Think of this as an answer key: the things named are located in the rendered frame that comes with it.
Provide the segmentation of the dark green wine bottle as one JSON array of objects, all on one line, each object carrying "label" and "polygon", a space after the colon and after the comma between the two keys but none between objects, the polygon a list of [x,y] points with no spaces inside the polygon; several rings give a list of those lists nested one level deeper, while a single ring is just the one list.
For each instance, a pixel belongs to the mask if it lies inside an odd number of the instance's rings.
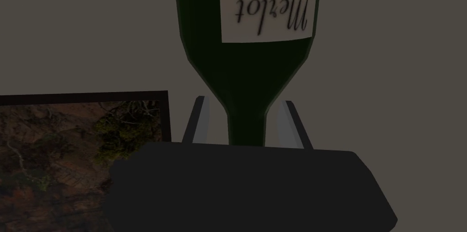
[{"label": "dark green wine bottle", "polygon": [[228,143],[264,146],[266,116],[309,56],[319,0],[176,0],[186,56],[222,104]]}]

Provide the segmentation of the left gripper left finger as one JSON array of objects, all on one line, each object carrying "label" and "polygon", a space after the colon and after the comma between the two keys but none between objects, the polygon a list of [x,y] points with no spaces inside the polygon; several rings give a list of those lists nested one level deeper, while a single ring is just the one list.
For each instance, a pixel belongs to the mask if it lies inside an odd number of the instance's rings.
[{"label": "left gripper left finger", "polygon": [[209,97],[198,96],[195,99],[182,143],[206,144],[209,126]]}]

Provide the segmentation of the framed landscape picture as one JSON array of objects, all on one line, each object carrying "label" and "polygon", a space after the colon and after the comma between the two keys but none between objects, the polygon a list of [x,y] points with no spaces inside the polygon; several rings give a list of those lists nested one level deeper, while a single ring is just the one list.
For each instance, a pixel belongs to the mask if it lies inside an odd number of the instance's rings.
[{"label": "framed landscape picture", "polygon": [[171,140],[167,90],[0,95],[0,232],[114,232],[120,139]]}]

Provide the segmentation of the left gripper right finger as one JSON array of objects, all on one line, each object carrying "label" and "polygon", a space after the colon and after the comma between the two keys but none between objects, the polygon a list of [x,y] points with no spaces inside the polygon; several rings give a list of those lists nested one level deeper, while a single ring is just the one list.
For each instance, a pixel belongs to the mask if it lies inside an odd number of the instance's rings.
[{"label": "left gripper right finger", "polygon": [[313,146],[292,101],[281,101],[277,115],[279,147],[312,150]]}]

